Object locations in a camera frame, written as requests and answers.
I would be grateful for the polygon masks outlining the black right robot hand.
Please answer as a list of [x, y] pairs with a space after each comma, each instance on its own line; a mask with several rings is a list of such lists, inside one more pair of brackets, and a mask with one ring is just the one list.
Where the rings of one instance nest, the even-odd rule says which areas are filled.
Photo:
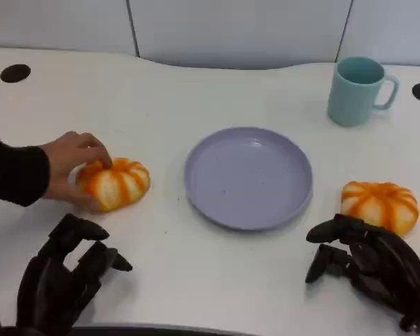
[[340, 213], [308, 231], [318, 244], [305, 282], [346, 277], [369, 299], [401, 314], [400, 329], [420, 333], [420, 259], [397, 234]]

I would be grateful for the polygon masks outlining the person's hand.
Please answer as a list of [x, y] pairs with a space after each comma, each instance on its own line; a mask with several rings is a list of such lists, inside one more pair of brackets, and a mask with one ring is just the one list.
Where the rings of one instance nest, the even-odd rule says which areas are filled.
[[50, 178], [44, 198], [74, 204], [89, 212], [100, 211], [93, 196], [78, 191], [69, 185], [68, 177], [78, 166], [100, 161], [106, 169], [113, 161], [104, 146], [90, 133], [67, 132], [60, 138], [41, 146], [50, 163]]

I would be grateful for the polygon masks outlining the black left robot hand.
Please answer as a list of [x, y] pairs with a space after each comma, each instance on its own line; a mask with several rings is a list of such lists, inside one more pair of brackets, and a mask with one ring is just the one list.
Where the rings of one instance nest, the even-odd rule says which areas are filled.
[[103, 240], [109, 234], [90, 220], [68, 213], [30, 260], [17, 295], [20, 335], [67, 335], [102, 287], [111, 269], [132, 265]]

